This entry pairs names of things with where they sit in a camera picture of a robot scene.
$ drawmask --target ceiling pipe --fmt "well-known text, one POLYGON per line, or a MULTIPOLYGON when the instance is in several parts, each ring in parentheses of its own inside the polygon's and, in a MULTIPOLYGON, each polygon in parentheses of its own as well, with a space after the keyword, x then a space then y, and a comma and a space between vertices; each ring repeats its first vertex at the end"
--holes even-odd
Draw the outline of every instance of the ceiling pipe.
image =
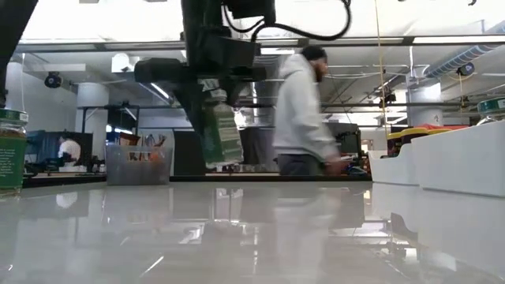
MULTIPOLYGON (((491 28, 486 35, 505 35, 505 21, 497 24, 494 28, 491 28)), ((439 64, 429 66, 423 75, 426 78, 438 78, 442 75, 449 73, 450 71, 456 70, 457 68, 464 66, 467 63, 479 58, 480 56, 487 54, 501 47, 500 44, 480 44, 472 46, 466 50, 463 50, 456 54, 455 56, 442 61, 439 64)))

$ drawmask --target person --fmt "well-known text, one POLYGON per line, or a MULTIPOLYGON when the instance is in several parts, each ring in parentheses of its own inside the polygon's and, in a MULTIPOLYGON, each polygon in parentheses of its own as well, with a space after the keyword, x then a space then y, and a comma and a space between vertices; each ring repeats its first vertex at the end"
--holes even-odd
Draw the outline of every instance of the person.
POLYGON ((62 135, 59 142, 60 149, 58 151, 58 157, 63 159, 65 166, 75 165, 80 159, 80 145, 67 135, 62 135))
POLYGON ((280 175, 340 174, 335 138, 323 123, 317 83, 327 74, 327 54, 308 46, 291 55, 279 70, 284 82, 275 112, 273 147, 280 175))

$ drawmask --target glass jar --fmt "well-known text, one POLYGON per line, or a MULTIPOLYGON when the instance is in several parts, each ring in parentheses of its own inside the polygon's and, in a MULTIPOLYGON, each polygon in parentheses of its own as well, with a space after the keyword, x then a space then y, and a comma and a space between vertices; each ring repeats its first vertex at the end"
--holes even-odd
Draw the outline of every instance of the glass jar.
POLYGON ((488 99, 477 104, 481 120, 477 125, 505 119, 505 97, 488 99))
POLYGON ((0 196, 21 192, 28 115, 0 109, 0 196))

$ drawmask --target glossy tabletop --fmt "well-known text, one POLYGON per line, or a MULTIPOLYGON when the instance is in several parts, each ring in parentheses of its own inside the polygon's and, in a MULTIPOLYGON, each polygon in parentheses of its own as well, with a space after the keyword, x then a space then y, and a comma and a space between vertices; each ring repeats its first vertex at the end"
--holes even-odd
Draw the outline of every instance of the glossy tabletop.
POLYGON ((503 283, 504 213, 370 182, 28 189, 0 200, 0 282, 503 283))

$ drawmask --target column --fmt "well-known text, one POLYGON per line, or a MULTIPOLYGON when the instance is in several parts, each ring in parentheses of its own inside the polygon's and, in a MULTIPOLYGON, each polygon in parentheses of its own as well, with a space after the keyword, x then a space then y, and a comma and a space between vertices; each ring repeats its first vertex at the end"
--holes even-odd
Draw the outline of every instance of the column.
MULTIPOLYGON (((105 106, 109 103, 109 89, 97 83, 81 83, 77 92, 77 107, 105 106)), ((82 131, 82 112, 78 110, 76 115, 76 132, 82 131)), ((107 110, 89 109, 86 112, 86 133, 93 133, 92 155, 98 159, 105 159, 105 140, 107 138, 107 110)))
MULTIPOLYGON (((409 86, 406 98, 408 103, 441 103, 440 82, 433 81, 431 84, 423 84, 422 86, 409 86)), ((409 106, 407 107, 407 116, 409 126, 443 125, 441 106, 409 106)))

